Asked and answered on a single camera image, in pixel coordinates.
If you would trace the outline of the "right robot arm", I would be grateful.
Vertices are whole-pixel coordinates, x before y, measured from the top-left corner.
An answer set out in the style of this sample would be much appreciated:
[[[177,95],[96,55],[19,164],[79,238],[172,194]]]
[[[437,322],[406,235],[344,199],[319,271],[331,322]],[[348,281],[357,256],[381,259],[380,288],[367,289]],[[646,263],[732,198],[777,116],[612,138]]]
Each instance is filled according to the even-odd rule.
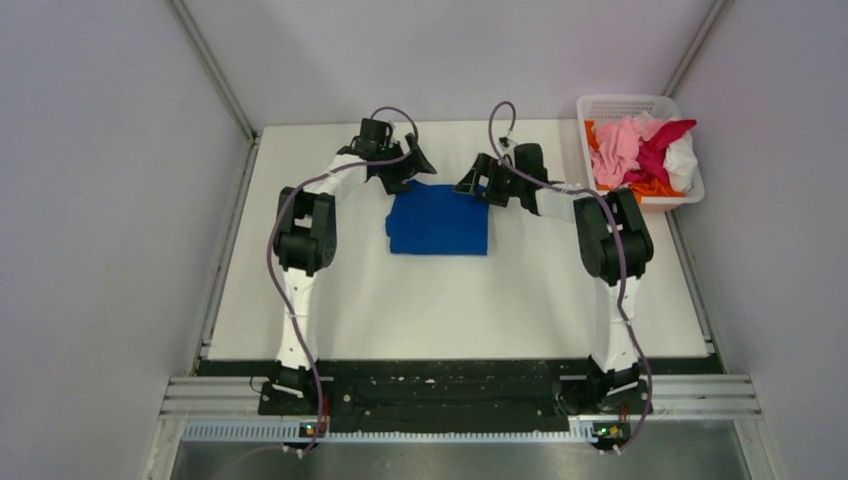
[[[533,215],[574,225],[597,304],[586,380],[556,395],[566,411],[612,412],[628,401],[648,402],[651,367],[633,322],[654,245],[634,193],[624,188],[600,194],[550,182],[536,143],[512,144],[501,157],[478,154],[454,190],[492,206],[505,207],[516,199]]]

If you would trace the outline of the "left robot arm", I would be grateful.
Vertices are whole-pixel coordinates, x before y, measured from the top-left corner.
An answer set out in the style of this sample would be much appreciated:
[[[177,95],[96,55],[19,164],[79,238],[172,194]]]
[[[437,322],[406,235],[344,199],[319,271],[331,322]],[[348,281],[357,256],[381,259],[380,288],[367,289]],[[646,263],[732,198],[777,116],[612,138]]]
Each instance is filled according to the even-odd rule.
[[[326,413],[309,322],[318,275],[337,252],[339,205],[373,178],[395,195],[409,191],[417,175],[436,171],[421,149],[418,126],[409,126],[410,132],[398,140],[392,122],[374,115],[362,119],[358,134],[339,148],[321,173],[280,191],[266,246],[266,266],[283,302],[278,372],[270,386],[297,413],[315,408],[317,418]]]

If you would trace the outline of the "blue printed t-shirt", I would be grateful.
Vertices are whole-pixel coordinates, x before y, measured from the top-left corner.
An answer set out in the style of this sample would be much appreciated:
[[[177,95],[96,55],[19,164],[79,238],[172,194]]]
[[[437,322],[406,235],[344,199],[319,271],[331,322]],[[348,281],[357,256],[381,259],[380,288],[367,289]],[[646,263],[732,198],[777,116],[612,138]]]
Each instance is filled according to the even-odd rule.
[[[395,255],[486,256],[489,205],[450,185],[417,181],[395,196],[385,218],[389,251]]]

